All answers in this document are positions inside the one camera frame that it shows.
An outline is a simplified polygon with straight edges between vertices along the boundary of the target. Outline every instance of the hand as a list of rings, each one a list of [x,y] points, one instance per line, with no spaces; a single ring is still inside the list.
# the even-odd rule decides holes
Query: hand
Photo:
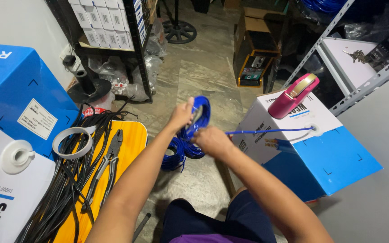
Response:
[[[179,104],[175,107],[172,112],[172,115],[166,124],[166,128],[172,131],[173,134],[176,134],[181,128],[185,125],[190,125],[192,123],[193,115],[192,108],[194,103],[194,98],[188,98],[187,103]]]
[[[227,135],[214,126],[199,129],[191,142],[199,145],[203,152],[216,159],[223,159],[234,148]]]

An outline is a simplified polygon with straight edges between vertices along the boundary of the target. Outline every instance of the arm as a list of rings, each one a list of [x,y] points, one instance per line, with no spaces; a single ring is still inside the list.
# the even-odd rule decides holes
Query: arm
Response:
[[[89,232],[87,243],[131,243],[138,215],[159,174],[165,151],[177,131],[190,124],[193,98],[178,105],[165,128],[121,175]]]
[[[333,242],[311,209],[273,174],[235,147],[224,132],[209,126],[195,134],[193,142],[235,173],[289,242]]]

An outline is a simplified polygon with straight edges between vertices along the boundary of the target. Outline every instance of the white wall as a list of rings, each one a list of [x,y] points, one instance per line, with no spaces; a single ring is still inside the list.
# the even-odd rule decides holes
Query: white wall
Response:
[[[59,58],[68,41],[44,0],[0,0],[0,44],[34,48],[62,87],[70,84]]]
[[[322,198],[315,211],[338,243],[389,242],[389,82],[338,119],[385,169]]]

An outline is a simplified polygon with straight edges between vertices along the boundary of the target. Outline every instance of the black metal shelf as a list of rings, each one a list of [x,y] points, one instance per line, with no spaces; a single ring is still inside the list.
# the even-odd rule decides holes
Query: black metal shelf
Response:
[[[136,58],[137,65],[139,66],[140,76],[142,77],[142,84],[145,93],[149,97],[146,100],[148,103],[153,102],[153,96],[151,88],[149,86],[147,69],[145,66],[145,60],[143,53],[147,46],[148,37],[151,33],[152,25],[149,23],[149,9],[146,8],[145,3],[142,3],[143,9],[143,22],[147,29],[147,34],[143,45],[141,44],[141,38],[138,30],[138,22],[134,12],[133,0],[123,0],[124,8],[127,15],[128,26],[131,33],[131,39],[134,47],[134,51],[121,50],[114,48],[104,47],[82,47],[79,43],[79,39],[84,35],[84,31],[80,27],[74,12],[68,3],[68,0],[46,0],[47,5],[52,11],[53,15],[58,21],[62,31],[64,32],[68,42],[73,47],[74,53],[79,57],[85,71],[88,76],[95,78],[98,75],[88,68],[88,55],[100,55],[100,56],[118,56],[123,63],[129,62],[128,59]]]

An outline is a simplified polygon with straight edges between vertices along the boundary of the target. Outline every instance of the navy shorts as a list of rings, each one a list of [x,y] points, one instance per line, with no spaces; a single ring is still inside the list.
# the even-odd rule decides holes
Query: navy shorts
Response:
[[[226,220],[219,221],[196,212],[186,200],[173,200],[166,209],[161,243],[187,234],[221,234],[262,243],[275,243],[271,222],[248,190],[229,205]]]

